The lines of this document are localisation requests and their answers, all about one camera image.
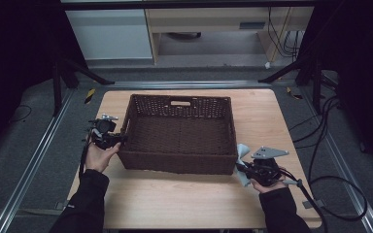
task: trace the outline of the black stand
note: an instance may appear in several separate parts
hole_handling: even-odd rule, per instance
[[[286,73],[299,69],[299,73],[296,77],[296,84],[303,85],[308,83],[309,80],[313,79],[313,105],[317,113],[321,113],[320,99],[321,99],[321,84],[322,84],[322,54],[325,53],[325,43],[327,43],[334,26],[335,19],[338,16],[338,12],[341,7],[344,6],[345,2],[348,0],[342,0],[336,6],[335,10],[322,26],[322,29],[317,33],[317,36],[311,41],[307,46],[307,49],[303,50],[301,48],[300,53],[296,61],[292,62],[290,65],[284,67],[282,70],[278,71],[274,75],[260,80],[260,83],[272,83],[276,81],[281,76]]]
[[[85,60],[82,54],[73,54],[70,51],[65,51],[59,44],[59,40],[56,40],[56,36],[52,33],[53,30],[49,30],[51,26],[51,19],[54,17],[66,17],[64,12],[60,11],[48,11],[40,9],[40,11],[33,12],[29,10],[28,12],[32,19],[34,20],[35,30],[37,31],[37,36],[39,40],[42,42],[43,47],[45,48],[45,52],[49,58],[51,63],[51,70],[52,70],[52,78],[53,78],[53,96],[54,96],[54,110],[53,116],[56,116],[59,113],[59,110],[62,107],[62,91],[61,91],[61,81],[64,80],[66,86],[68,88],[76,88],[78,87],[79,81],[75,75],[75,72],[80,72],[87,77],[95,80],[96,82],[107,85],[107,84],[114,84],[115,82],[107,81],[96,74],[90,72],[85,64]]]
[[[61,82],[60,78],[62,77],[63,80],[66,83],[66,86],[68,88],[76,88],[78,86],[78,79],[75,77],[75,75],[67,75],[67,70],[65,69],[65,66],[72,67],[73,69],[81,72],[82,74],[88,76],[89,78],[93,79],[94,81],[102,84],[102,85],[108,85],[108,84],[114,84],[115,82],[112,81],[107,81],[96,74],[90,72],[86,68],[80,66],[79,64],[68,60],[68,59],[63,59],[59,58],[58,61],[55,62],[55,64],[52,67],[52,77],[53,77],[53,96],[54,96],[54,110],[53,110],[53,116],[55,117],[58,113],[59,110],[62,107],[62,90],[61,90]],[[59,68],[64,67],[64,74],[65,76],[62,76],[62,74],[59,74]]]

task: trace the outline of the tripod leg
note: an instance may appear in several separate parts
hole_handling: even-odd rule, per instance
[[[107,80],[97,76],[96,74],[90,72],[89,70],[80,66],[79,64],[75,63],[74,61],[71,61],[71,60],[65,59],[65,58],[61,58],[61,61],[63,62],[64,65],[68,65],[69,67],[72,67],[74,70],[77,70],[77,71],[83,73],[84,75],[90,77],[91,79],[97,81],[100,84],[107,85],[107,84],[114,84],[115,83],[115,82],[112,82],[112,81],[107,81]]]

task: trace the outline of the black sleeve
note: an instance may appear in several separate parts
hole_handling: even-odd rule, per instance
[[[52,226],[50,233],[102,233],[104,227],[104,197],[109,179],[95,170],[86,170],[78,191]]]
[[[296,214],[296,205],[288,187],[259,194],[268,233],[310,233],[302,217]]]

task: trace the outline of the gray plastic part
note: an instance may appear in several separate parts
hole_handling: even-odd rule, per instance
[[[287,150],[276,150],[276,149],[271,149],[267,147],[261,147],[259,150],[257,150],[251,158],[256,158],[256,159],[268,159],[268,158],[274,158],[278,156],[284,156],[289,154]]]

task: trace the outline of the metal frame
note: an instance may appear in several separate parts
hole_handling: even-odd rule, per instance
[[[37,4],[35,7],[64,11],[185,9],[185,8],[267,8],[315,7],[338,2],[336,0],[189,0],[189,1],[126,1]]]

